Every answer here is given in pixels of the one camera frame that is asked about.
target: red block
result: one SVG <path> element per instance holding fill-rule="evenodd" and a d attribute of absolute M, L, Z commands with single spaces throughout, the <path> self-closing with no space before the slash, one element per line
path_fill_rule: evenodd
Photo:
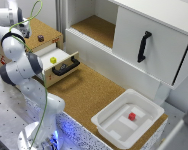
<path fill-rule="evenodd" d="M 134 114 L 134 113 L 129 114 L 129 120 L 134 121 L 135 118 L 136 118 L 136 114 Z"/>

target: white plastic tub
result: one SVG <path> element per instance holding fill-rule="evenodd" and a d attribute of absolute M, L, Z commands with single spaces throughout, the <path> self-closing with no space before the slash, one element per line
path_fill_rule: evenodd
<path fill-rule="evenodd" d="M 129 114 L 136 114 L 134 121 Z M 91 120 L 99 133 L 120 149 L 131 148 L 164 113 L 164 109 L 129 89 Z"/>

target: open drawer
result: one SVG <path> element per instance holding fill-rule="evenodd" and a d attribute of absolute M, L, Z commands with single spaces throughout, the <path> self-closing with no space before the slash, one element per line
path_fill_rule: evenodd
<path fill-rule="evenodd" d="M 151 36 L 143 39 L 146 31 Z M 173 85 L 187 50 L 187 35 L 119 7 L 113 43 L 115 55 Z"/>
<path fill-rule="evenodd" d="M 52 44 L 36 54 L 43 62 L 42 74 L 45 76 L 47 88 L 77 70 L 78 65 L 80 64 L 78 61 L 78 52 L 69 55 L 57 48 L 56 44 Z M 50 62 L 50 58 L 52 57 L 56 58 L 56 63 L 54 64 Z"/>

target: open cabinet compartment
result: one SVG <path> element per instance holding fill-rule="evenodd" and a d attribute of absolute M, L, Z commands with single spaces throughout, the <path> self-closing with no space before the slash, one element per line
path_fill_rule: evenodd
<path fill-rule="evenodd" d="M 67 28 L 113 47 L 118 6 L 108 0 L 68 0 Z"/>

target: drawer handle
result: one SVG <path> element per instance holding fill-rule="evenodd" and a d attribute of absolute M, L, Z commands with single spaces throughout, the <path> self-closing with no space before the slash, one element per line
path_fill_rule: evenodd
<path fill-rule="evenodd" d="M 138 63 L 142 62 L 145 59 L 145 56 L 143 54 L 144 54 L 144 51 L 145 51 L 146 40 L 150 36 L 152 36 L 152 33 L 146 31 L 145 35 L 142 38 L 141 45 L 140 45 L 140 50 L 139 50 L 139 53 L 138 53 Z"/>
<path fill-rule="evenodd" d="M 67 68 L 61 69 L 60 70 L 56 70 L 55 67 L 52 68 L 52 72 L 57 75 L 57 76 L 62 76 L 64 74 L 66 74 L 67 72 L 69 72 L 70 70 L 76 68 L 77 66 L 79 66 L 80 62 L 74 58 L 74 56 L 71 57 L 71 61 L 73 62 L 72 65 L 68 66 Z"/>

